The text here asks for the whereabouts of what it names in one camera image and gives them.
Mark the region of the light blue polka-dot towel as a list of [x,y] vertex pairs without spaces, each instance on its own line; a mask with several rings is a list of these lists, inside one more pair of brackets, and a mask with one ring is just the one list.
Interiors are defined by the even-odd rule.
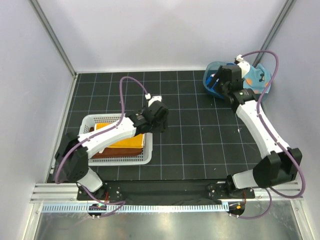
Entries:
[[272,78],[271,73],[262,65],[250,66],[249,72],[244,76],[243,88],[252,89],[259,95],[266,88]]

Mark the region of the blue patterned towel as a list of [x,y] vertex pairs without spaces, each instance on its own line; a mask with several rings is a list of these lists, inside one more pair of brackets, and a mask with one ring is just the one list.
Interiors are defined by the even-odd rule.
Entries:
[[118,141],[112,145],[109,145],[108,148],[111,149],[142,149],[145,145],[145,135],[139,134],[137,136],[126,138],[121,141]]

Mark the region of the brown towel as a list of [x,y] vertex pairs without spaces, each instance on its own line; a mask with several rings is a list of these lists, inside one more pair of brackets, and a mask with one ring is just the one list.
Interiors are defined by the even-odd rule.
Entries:
[[117,157],[133,157],[141,154],[142,149],[136,148],[105,148],[102,152],[96,153],[92,158],[117,158]]

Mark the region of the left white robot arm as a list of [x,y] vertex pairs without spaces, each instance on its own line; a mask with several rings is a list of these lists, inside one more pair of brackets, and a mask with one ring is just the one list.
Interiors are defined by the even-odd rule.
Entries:
[[129,115],[122,113],[119,120],[108,126],[80,135],[68,132],[54,156],[58,163],[55,183],[78,183],[94,200],[103,199],[106,188],[98,174],[89,167],[89,159],[119,141],[140,134],[163,133],[168,127],[168,114],[162,97],[156,95],[142,110]]

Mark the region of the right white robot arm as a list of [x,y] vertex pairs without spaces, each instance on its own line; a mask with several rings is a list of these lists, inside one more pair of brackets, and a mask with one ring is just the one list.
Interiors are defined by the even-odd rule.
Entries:
[[265,189],[294,181],[302,160],[302,152],[298,148],[291,148],[277,134],[255,92],[243,87],[243,72],[240,64],[221,65],[205,83],[242,120],[261,156],[253,169],[227,178],[225,192],[230,198],[237,198],[246,188]]

